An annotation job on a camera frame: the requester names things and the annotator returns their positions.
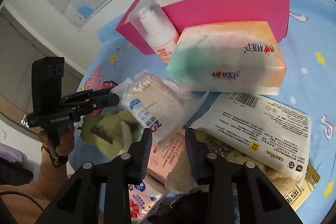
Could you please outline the person's left forearm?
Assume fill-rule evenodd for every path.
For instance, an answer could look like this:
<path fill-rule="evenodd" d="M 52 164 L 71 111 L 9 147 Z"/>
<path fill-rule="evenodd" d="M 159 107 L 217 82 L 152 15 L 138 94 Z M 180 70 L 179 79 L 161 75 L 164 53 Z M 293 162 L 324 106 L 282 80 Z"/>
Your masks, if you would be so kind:
<path fill-rule="evenodd" d="M 11 223 L 35 223 L 50 201 L 68 181 L 67 167 L 55 167 L 46 151 L 36 180 L 20 185 L 1 185 L 2 209 Z"/>

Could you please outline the person's left hand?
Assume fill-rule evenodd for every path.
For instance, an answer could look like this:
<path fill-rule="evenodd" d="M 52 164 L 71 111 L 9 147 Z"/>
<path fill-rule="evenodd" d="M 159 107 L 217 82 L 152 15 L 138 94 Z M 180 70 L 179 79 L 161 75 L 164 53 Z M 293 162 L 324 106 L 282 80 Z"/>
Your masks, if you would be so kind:
<path fill-rule="evenodd" d="M 75 127 L 73 124 L 67 125 L 65 129 L 59 134 L 60 144 L 55 148 L 55 152 L 60 156 L 68 156 L 75 147 L 74 137 Z M 39 141 L 44 147 L 52 149 L 53 145 L 47 135 L 47 131 L 42 130 L 38 134 Z"/>

